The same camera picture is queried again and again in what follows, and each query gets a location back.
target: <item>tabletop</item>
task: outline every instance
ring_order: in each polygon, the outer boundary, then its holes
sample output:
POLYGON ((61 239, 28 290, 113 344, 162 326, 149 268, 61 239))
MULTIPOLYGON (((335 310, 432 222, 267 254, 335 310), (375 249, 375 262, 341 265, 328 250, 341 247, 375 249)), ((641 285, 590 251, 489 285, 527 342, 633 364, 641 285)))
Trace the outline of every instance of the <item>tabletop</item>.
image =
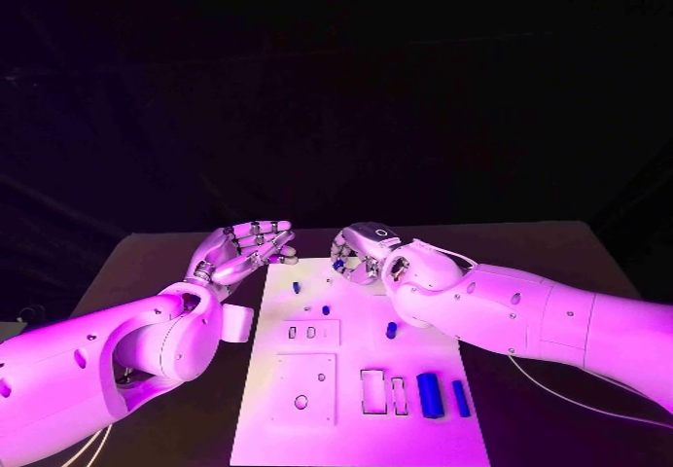
MULTIPOLYGON (((589 227, 540 222, 393 228, 478 263, 525 270, 573 287, 620 297, 638 292, 589 227)), ((73 317, 156 294, 182 278, 207 233, 136 233, 116 246, 73 317)), ((298 257, 328 256, 337 228, 295 230, 298 257)), ((227 300, 259 309, 266 268, 227 300)), ((253 342, 220 342, 203 375, 149 401, 112 426, 94 467, 227 465, 253 342)), ((673 431, 595 413, 544 392, 507 357, 460 343, 460 356, 492 466, 669 465, 673 431)), ((610 412, 669 422, 669 415, 580 370, 518 360, 556 392, 610 412)), ((81 443, 32 465, 60 466, 81 443)))

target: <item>black backdrop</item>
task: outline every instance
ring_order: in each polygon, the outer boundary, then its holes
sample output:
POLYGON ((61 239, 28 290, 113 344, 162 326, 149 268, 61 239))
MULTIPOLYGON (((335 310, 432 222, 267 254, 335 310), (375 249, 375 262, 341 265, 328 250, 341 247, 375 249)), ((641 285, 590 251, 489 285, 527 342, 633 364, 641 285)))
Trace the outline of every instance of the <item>black backdrop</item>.
POLYGON ((64 316, 125 234, 253 219, 579 219, 619 256, 669 186, 668 7, 504 3, 2 5, 2 316, 64 316))

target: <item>robotic arm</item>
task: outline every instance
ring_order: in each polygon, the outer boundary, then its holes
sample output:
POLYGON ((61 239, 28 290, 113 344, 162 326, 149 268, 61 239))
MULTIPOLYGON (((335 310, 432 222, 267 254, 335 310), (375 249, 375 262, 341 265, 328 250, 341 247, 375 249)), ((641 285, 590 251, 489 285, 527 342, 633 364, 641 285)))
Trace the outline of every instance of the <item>robotic arm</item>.
POLYGON ((335 270, 383 281, 399 318, 504 355, 573 365, 673 413, 673 306, 610 297, 517 269, 478 265, 378 223, 335 236, 335 270), (345 267, 350 251, 361 263, 345 267))
POLYGON ((155 297, 0 344, 0 467, 80 441, 198 377, 220 340, 247 340, 252 310, 223 300, 262 265, 296 263, 292 238, 285 221, 216 229, 155 297))

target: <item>small blue object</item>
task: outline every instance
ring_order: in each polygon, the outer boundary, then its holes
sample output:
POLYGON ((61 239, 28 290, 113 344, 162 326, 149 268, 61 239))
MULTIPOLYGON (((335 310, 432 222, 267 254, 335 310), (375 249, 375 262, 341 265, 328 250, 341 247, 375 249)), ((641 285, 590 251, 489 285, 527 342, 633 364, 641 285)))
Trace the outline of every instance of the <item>small blue object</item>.
POLYGON ((443 406, 440 404, 437 376, 433 373, 422 373, 416 376, 416 381, 423 417, 440 418, 443 416, 443 406))
POLYGON ((386 337, 388 339, 394 339, 394 333, 396 333, 396 324, 388 322, 387 329, 386 329, 386 337))
POLYGON ((452 392, 455 393, 455 401, 458 402, 459 416, 469 416, 469 408, 466 407, 465 391, 462 390, 462 383, 452 382, 452 392))

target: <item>black background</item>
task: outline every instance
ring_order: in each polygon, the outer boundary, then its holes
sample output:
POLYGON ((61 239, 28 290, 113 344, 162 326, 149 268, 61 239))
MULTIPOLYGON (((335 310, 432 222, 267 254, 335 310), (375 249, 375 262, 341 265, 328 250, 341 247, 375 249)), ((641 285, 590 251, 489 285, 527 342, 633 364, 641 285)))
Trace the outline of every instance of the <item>black background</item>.
POLYGON ((1 318, 126 234, 253 219, 582 220, 673 300, 673 9, 429 5, 2 4, 1 318))

